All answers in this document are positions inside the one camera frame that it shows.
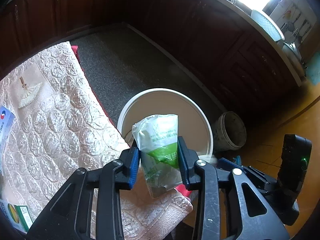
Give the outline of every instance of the small bucket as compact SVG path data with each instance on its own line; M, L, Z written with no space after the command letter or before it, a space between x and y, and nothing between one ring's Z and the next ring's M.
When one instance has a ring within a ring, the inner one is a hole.
M216 121L212 133L214 152L239 150L247 139L244 123L234 112L223 113Z

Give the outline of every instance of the blue gripper pad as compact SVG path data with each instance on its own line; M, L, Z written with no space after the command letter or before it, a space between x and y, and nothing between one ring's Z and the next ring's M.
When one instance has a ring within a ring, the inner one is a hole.
M140 162L140 151L138 147L135 147L132 161L130 164L130 177L128 182L130 189L132 189L134 184L136 183L138 169L139 169L139 162Z

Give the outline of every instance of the countertop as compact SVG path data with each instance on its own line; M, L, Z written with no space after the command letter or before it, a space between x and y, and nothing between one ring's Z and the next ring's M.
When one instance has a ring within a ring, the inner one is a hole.
M249 15L247 15L243 10L235 6L234 4L231 4L228 0L217 0L218 2L224 4L225 6L229 7L232 9L235 13L237 13L239 16L241 16L244 20L246 20L252 27L254 27L270 44L271 46L275 49L275 51L279 54L281 59L284 61L286 66L288 67L290 73L292 74L293 78L295 79L296 83L298 86L301 86L302 82L300 80L300 77L298 76L297 72L289 62L289 59L287 56L284 54L282 49L278 46L278 44L265 32L265 30L260 27L254 20L250 18Z

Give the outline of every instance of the green label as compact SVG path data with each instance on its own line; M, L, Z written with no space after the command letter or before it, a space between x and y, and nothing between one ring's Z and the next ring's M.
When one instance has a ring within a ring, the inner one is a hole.
M149 156L155 158L157 161L166 163L175 169L179 168L178 164L178 145L177 143L171 143L166 146L159 147L148 153Z

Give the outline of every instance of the round trash bin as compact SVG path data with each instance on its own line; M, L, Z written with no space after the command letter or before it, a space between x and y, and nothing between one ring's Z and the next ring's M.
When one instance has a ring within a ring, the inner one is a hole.
M177 91L155 88L138 93L122 109L117 129L129 143L132 125L153 114L176 114L178 135L183 136L187 147L195 150L199 158L210 160L213 137L209 122L195 102Z

